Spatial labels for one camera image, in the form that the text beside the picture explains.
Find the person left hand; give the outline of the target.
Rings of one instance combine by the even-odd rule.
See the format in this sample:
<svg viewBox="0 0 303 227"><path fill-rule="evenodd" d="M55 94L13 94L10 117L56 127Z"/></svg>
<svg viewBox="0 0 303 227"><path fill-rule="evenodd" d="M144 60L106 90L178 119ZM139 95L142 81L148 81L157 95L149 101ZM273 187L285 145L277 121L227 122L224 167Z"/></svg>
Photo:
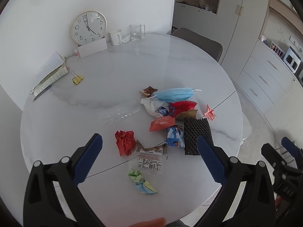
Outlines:
<svg viewBox="0 0 303 227"><path fill-rule="evenodd" d="M139 222L129 227L165 227L166 219L165 218L157 218L150 221Z"/></svg>

